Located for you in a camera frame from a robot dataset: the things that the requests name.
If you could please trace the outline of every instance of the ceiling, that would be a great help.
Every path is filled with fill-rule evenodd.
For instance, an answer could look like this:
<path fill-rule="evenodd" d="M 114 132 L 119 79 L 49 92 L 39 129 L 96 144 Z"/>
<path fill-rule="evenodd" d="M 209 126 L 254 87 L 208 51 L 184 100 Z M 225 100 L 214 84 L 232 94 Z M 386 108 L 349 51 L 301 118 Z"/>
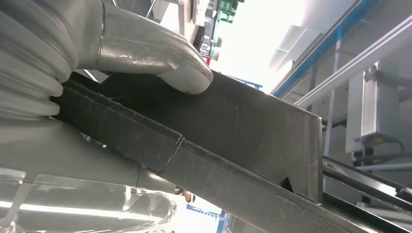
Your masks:
<path fill-rule="evenodd" d="M 383 0 L 364 20 L 356 25 L 342 40 L 343 53 L 340 53 L 339 67 L 343 66 L 357 54 L 381 38 L 394 26 L 411 14 L 412 1 L 410 0 Z M 324 55 L 317 66 L 315 85 L 320 84 L 333 73 L 334 48 Z M 387 61 L 396 64 L 398 75 L 404 78 L 412 78 L 410 69 L 410 53 L 412 46 L 409 44 L 404 48 L 388 54 Z M 302 81 L 292 89 L 284 100 L 295 103 L 309 91 L 310 72 Z M 335 93 L 334 118 L 346 115 L 348 100 L 348 83 L 337 88 Z M 324 96 L 314 103 L 312 112 L 326 118 L 329 113 L 329 95 Z"/>
<path fill-rule="evenodd" d="M 230 28 L 225 28 L 219 65 L 212 68 L 250 82 L 273 85 L 273 79 L 282 78 L 275 75 L 276 71 L 289 60 L 297 60 L 354 2 L 247 0 L 239 4 Z"/>

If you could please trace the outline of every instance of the blue metal rail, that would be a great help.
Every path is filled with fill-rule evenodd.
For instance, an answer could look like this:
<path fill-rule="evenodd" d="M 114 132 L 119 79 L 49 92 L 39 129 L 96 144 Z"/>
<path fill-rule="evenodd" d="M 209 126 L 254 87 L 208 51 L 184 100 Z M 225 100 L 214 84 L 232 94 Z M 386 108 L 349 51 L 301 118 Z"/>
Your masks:
<path fill-rule="evenodd" d="M 359 3 L 340 24 L 323 40 L 323 42 L 309 54 L 309 56 L 289 75 L 289 77 L 273 93 L 276 97 L 283 97 L 297 84 L 304 74 L 316 65 L 335 44 L 339 33 L 344 37 L 361 19 L 363 19 L 381 0 L 363 0 Z"/>

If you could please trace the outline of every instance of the metal pipe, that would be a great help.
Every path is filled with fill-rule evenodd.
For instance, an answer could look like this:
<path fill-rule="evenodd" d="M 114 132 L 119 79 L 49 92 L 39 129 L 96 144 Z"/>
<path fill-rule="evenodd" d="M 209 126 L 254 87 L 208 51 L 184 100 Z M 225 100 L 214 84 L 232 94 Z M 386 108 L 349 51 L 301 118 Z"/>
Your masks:
<path fill-rule="evenodd" d="M 295 105 L 301 108 L 306 108 L 331 90 L 342 85 L 356 74 L 362 72 L 366 67 L 411 41 L 411 25 L 412 16 L 409 16 L 399 25 L 386 33 L 382 38 L 340 68 L 337 72 L 329 76 L 312 91 L 308 92 L 305 96 L 298 100 Z"/>
<path fill-rule="evenodd" d="M 153 9 L 153 6 L 155 5 L 155 2 L 156 2 L 156 0 L 153 0 L 153 1 L 152 1 L 152 4 L 150 5 L 150 8 L 149 8 L 149 10 L 148 10 L 148 12 L 147 12 L 147 14 L 146 14 L 146 18 L 149 17 L 150 12 L 152 12 L 152 9 Z"/>
<path fill-rule="evenodd" d="M 354 158 L 355 162 L 359 161 L 373 161 L 373 160 L 386 160 L 386 159 L 401 159 L 401 158 L 411 158 L 412 153 L 411 152 L 401 152 L 401 153 L 395 153 L 395 154 L 378 154 L 374 156 L 366 156 L 366 157 L 358 157 Z"/>
<path fill-rule="evenodd" d="M 370 166 L 357 166 L 359 170 L 363 171 L 390 171 L 390 170 L 408 170 L 412 169 L 412 163 L 408 164 L 385 164 L 385 165 L 370 165 Z"/>
<path fill-rule="evenodd" d="M 342 32 L 338 32 L 338 41 L 336 42 L 335 48 L 335 61 L 333 63 L 333 73 L 336 73 L 339 67 L 339 52 L 338 50 L 341 49 L 341 38 Z M 325 150 L 324 156 L 329 157 L 330 154 L 330 137 L 332 134 L 332 127 L 333 127 L 333 105 L 335 103 L 335 89 L 332 89 L 330 92 L 330 101 L 329 101 L 329 113 L 327 115 L 327 127 L 326 127 L 326 138 L 325 138 Z"/>

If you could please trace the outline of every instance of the metal frame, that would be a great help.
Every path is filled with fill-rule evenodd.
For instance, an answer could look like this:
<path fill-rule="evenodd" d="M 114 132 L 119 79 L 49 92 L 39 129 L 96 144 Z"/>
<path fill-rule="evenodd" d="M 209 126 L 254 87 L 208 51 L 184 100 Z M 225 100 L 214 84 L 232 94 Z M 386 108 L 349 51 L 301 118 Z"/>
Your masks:
<path fill-rule="evenodd" d="M 154 76 L 147 77 L 147 80 L 151 80 L 151 82 L 147 82 L 144 75 L 118 74 L 112 76 L 108 80 L 115 81 L 106 83 L 106 88 L 114 91 L 113 93 L 108 92 L 108 89 L 100 89 L 101 84 L 83 76 L 79 79 L 79 76 L 79 74 L 74 73 L 70 80 L 64 83 L 63 95 L 53 99 L 61 106 L 58 119 L 75 125 L 84 133 L 107 144 L 117 153 L 131 158 L 131 162 L 138 161 L 146 168 L 156 171 L 166 180 L 192 191 L 261 230 L 319 233 L 407 232 L 331 195 L 324 193 L 323 200 L 311 200 L 310 193 L 296 192 L 299 190 L 299 186 L 294 182 L 296 179 L 293 176 L 291 176 L 292 179 L 287 177 L 283 182 L 280 182 L 276 179 L 271 180 L 261 169 L 256 169 L 256 167 L 270 164 L 271 171 L 279 172 L 281 169 L 286 169 L 290 175 L 293 175 L 296 172 L 293 170 L 299 164 L 296 161 L 302 162 L 305 167 L 316 165 L 316 161 L 312 161 L 310 156 L 299 160 L 296 159 L 296 153 L 292 151 L 290 153 L 281 152 L 280 148 L 270 152 L 271 156 L 269 157 L 261 157 L 265 154 L 262 151 L 254 154 L 249 152 L 249 149 L 256 151 L 256 148 L 249 148 L 249 146 L 262 147 L 267 145 L 268 148 L 265 150 L 273 150 L 274 145 L 282 147 L 282 138 L 276 138 L 274 135 L 263 135 L 265 132 L 259 129 L 260 133 L 263 134 L 257 140 L 254 139 L 256 138 L 256 133 L 253 133 L 254 126 L 270 126 L 266 122 L 262 123 L 264 119 L 267 119 L 268 123 L 280 123 L 270 126 L 276 130 L 267 131 L 267 133 L 285 137 L 281 130 L 282 125 L 285 124 L 282 117 L 289 121 L 291 116 L 296 117 L 299 112 L 302 112 L 307 117 L 305 121 L 308 121 L 311 119 L 310 113 L 294 108 L 277 98 L 271 98 L 254 88 L 218 73 L 215 73 L 215 81 L 208 92 L 198 96 L 179 93 L 160 80 L 156 83 L 157 79 Z M 147 85 L 151 83 L 156 83 L 156 88 L 148 88 Z M 119 89 L 123 97 L 110 99 L 110 96 L 119 96 L 116 92 Z M 143 96 L 130 96 L 126 93 Z M 154 102 L 165 101 L 164 108 L 157 105 L 155 108 L 151 106 L 147 109 L 144 108 L 144 103 L 147 101 L 139 101 L 142 99 L 151 100 L 156 97 L 159 99 L 154 100 Z M 177 106 L 173 106 L 176 104 L 171 101 L 173 99 L 176 100 Z M 119 100 L 121 104 L 113 102 L 114 100 Z M 158 109 L 159 115 L 155 114 L 156 109 Z M 262 110 L 271 111 L 271 109 L 274 111 L 273 116 L 261 112 Z M 294 110 L 298 110 L 298 112 L 287 114 L 287 112 L 291 113 Z M 179 118 L 173 118 L 169 111 Z M 215 120 L 214 114 L 218 114 L 217 117 L 220 120 Z M 244 114 L 252 114 L 258 118 L 253 119 Z M 230 128 L 233 136 L 224 137 L 222 142 L 224 147 L 231 150 L 236 149 L 237 147 L 232 146 L 232 144 L 239 145 L 239 143 L 236 143 L 237 141 L 234 139 L 248 140 L 244 138 L 245 136 L 251 140 L 248 145 L 239 147 L 241 150 L 236 154 L 232 154 L 235 157 L 230 156 L 230 153 L 234 151 L 222 152 L 215 147 L 221 145 L 218 142 L 221 140 L 216 138 L 225 132 L 225 128 L 218 123 L 223 121 L 224 124 L 227 124 L 226 119 L 233 122 L 232 117 L 237 117 L 239 124 L 237 128 L 235 127 L 236 131 Z M 203 120 L 203 124 L 199 124 L 199 119 Z M 184 123 L 181 126 L 183 128 L 176 125 L 176 121 L 179 120 Z M 215 125 L 208 125 L 208 120 L 214 122 Z M 288 129 L 287 135 L 294 137 L 294 143 L 291 144 L 294 148 L 300 141 L 298 136 L 302 135 L 302 129 L 309 130 L 299 126 L 299 122 L 299 120 L 291 121 L 292 124 L 288 123 L 288 127 L 286 127 Z M 201 126 L 203 133 L 196 131 L 198 126 Z M 314 124 L 315 126 L 317 126 L 317 131 L 320 131 L 319 119 L 318 123 Z M 250 134 L 247 134 L 243 130 L 251 131 Z M 184 137 L 179 133 L 181 131 L 185 132 Z M 269 158 L 275 158 L 278 162 L 268 162 Z M 293 160 L 293 163 L 287 162 L 288 158 Z M 262 159 L 264 164 L 250 166 L 256 160 Z M 310 173 L 298 173 L 297 175 L 302 179 L 310 176 Z"/>
<path fill-rule="evenodd" d="M 373 43 L 362 53 L 329 76 L 325 81 L 309 91 L 295 105 L 306 108 L 311 103 L 319 100 L 331 90 L 347 82 L 366 67 L 387 56 L 390 52 L 400 48 L 412 40 L 412 16 L 406 18 L 382 38 Z"/>

